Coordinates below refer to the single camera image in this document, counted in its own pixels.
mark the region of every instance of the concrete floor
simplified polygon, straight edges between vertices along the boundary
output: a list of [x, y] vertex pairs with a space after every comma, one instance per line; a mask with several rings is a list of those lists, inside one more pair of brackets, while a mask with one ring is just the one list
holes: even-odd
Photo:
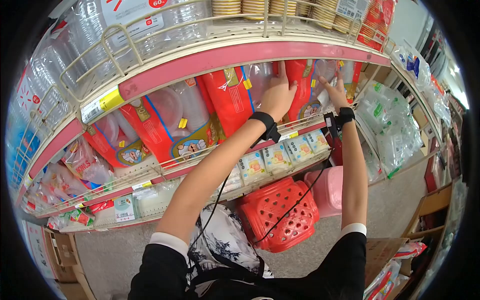
[[[412, 161], [421, 158], [417, 153]], [[427, 162], [369, 188], [367, 237], [399, 237], [427, 192]], [[155, 223], [75, 234], [85, 275], [97, 300], [125, 299]], [[302, 277], [318, 267], [340, 232], [340, 216], [320, 219], [306, 241], [281, 253], [259, 250], [275, 277]]]

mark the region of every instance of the black wrist strap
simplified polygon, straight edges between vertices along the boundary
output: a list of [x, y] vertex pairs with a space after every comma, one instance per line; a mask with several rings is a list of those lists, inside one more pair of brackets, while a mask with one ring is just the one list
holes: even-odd
[[276, 123], [273, 121], [273, 118], [269, 114], [261, 111], [256, 111], [248, 119], [249, 120], [255, 119], [255, 120], [262, 121], [263, 124], [265, 124], [265, 127], [267, 128], [267, 130], [260, 136], [260, 138], [255, 143], [253, 143], [252, 146], [250, 146], [250, 148], [255, 147], [255, 145], [257, 145], [261, 139], [264, 141], [268, 141], [269, 139], [272, 139], [275, 143], [278, 143], [278, 140], [280, 139], [281, 134], [278, 133], [276, 128]]
[[355, 120], [355, 113], [351, 108], [340, 108], [340, 113], [335, 117], [338, 130], [342, 130], [343, 124]]

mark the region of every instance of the black shirt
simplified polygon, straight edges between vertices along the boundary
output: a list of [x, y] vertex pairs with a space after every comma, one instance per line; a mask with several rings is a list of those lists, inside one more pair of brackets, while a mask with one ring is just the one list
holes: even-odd
[[148, 244], [128, 299], [362, 299], [366, 237], [343, 236], [322, 264], [302, 278], [260, 278], [219, 267], [200, 273], [187, 288], [187, 264], [176, 250]]

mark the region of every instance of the red plastic stool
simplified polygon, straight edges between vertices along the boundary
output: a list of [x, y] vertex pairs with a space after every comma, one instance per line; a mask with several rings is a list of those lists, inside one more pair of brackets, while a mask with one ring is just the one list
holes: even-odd
[[[303, 177], [310, 186], [320, 171], [308, 172]], [[342, 214], [343, 166], [326, 168], [310, 190], [317, 204], [320, 218]]]
[[288, 177], [237, 201], [245, 234], [254, 247], [278, 253], [306, 240], [315, 232], [313, 224], [318, 221], [319, 214], [312, 194], [308, 192], [264, 240], [255, 243], [307, 190], [303, 181], [294, 182], [292, 177]]

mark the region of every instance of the pink shelf edge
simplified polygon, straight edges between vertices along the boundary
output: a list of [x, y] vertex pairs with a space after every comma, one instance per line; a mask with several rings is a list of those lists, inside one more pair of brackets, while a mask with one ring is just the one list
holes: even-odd
[[[293, 176], [293, 175], [296, 175], [296, 174], [298, 174], [298, 173], [300, 173], [300, 172], [303, 172], [304, 170], [306, 170], [306, 169], [308, 169], [308, 168], [311, 168], [311, 167], [313, 167], [313, 166], [316, 165], [316, 164], [319, 164], [319, 163], [321, 163], [321, 162], [324, 162], [325, 160], [326, 160], [326, 158], [325, 158], [325, 159], [322, 159], [322, 160], [319, 160], [319, 161], [317, 161], [317, 162], [315, 162], [315, 163], [313, 163], [313, 164], [311, 164], [311, 165], [308, 165], [308, 166], [304, 167], [304, 168], [301, 169], [301, 170], [298, 170], [298, 171], [296, 171], [296, 172], [294, 172], [294, 173], [292, 173], [292, 174], [289, 174], [289, 176]], [[265, 185], [261, 186], [260, 188], [263, 188], [263, 187], [265, 187], [265, 186], [268, 186], [268, 185], [270, 185], [270, 184], [273, 184], [273, 183], [275, 183], [275, 182], [278, 182], [278, 181], [280, 181], [280, 180], [282, 180], [282, 179], [283, 179], [283, 178], [279, 178], [279, 179], [277, 179], [277, 180], [274, 180], [274, 181], [272, 181], [272, 182], [270, 182], [270, 183], [268, 183], [268, 184], [265, 184]], [[118, 223], [120, 226], [113, 227], [113, 228], [109, 228], [109, 230], [126, 228], [126, 227], [132, 227], [132, 226], [137, 226], [137, 225], [141, 225], [141, 224], [149, 224], [149, 223], [157, 222], [159, 219], [160, 219], [160, 218], [154, 219], [154, 220], [148, 220], [148, 221], [145, 221], [145, 222], [142, 222], [142, 223], [126, 224], [126, 225], [122, 225], [121, 223]], [[68, 232], [68, 233], [90, 232], [90, 231], [96, 231], [96, 229], [81, 230], [81, 231], [71, 231], [71, 232]]]
[[[52, 157], [58, 153], [61, 149], [66, 147], [66, 143], [73, 140], [77, 135], [82, 133], [83, 127], [82, 123], [74, 118], [70, 123], [65, 126], [56, 136], [53, 137], [52, 141], [45, 147], [45, 149], [40, 153], [38, 159], [33, 163], [28, 175], [30, 178], [34, 178], [41, 169], [43, 169]], [[18, 193], [17, 201], [15, 205], [18, 206], [22, 201], [22, 197], [26, 192], [25, 186], [20, 188]]]
[[315, 42], [271, 41], [232, 45], [194, 53], [146, 70], [119, 84], [125, 100], [136, 98], [176, 78], [207, 72], [233, 64], [255, 60], [279, 60], [296, 57], [342, 58], [389, 66], [391, 61], [378, 54], [347, 46]]
[[[316, 130], [316, 129], [320, 129], [320, 128], [325, 127], [325, 126], [326, 126], [325, 122], [322, 122], [322, 123], [319, 123], [319, 124], [316, 124], [316, 125], [312, 125], [310, 127], [300, 129], [299, 134], [304, 134], [306, 132], [310, 132], [310, 131], [313, 131], [313, 130]], [[273, 144], [275, 144], [275, 143], [272, 140], [269, 140], [269, 141], [266, 141], [266, 142], [263, 142], [263, 143], [260, 143], [260, 144], [256, 145], [253, 149], [249, 149], [246, 153], [257, 151], [257, 150], [260, 150], [262, 148], [271, 146]], [[165, 178], [167, 180], [170, 180], [170, 179], [174, 179], [176, 177], [188, 174], [191, 170], [193, 170], [194, 167], [195, 166], [192, 166], [192, 167], [180, 170], [180, 171], [176, 171], [176, 172], [167, 174], [167, 175], [165, 175]], [[151, 180], [152, 184], [161, 183], [163, 181], [164, 181], [163, 177], [157, 177], [157, 178], [154, 178], [154, 179]], [[113, 192], [111, 194], [107, 194], [107, 195], [100, 196], [98, 198], [92, 199], [90, 201], [83, 202], [83, 205], [84, 206], [94, 205], [94, 204], [97, 204], [99, 202], [110, 200], [110, 199], [115, 198], [115, 197], [122, 197], [122, 196], [127, 195], [131, 192], [133, 192], [133, 189], [131, 187], [125, 188], [125, 189]], [[74, 209], [74, 207], [72, 206], [72, 207], [62, 209], [59, 212], [53, 212], [53, 213], [50, 213], [50, 214], [45, 214], [45, 215], [38, 216], [37, 218], [45, 218], [45, 217], [49, 217], [49, 216], [56, 216], [58, 214], [69, 212], [73, 209]]]

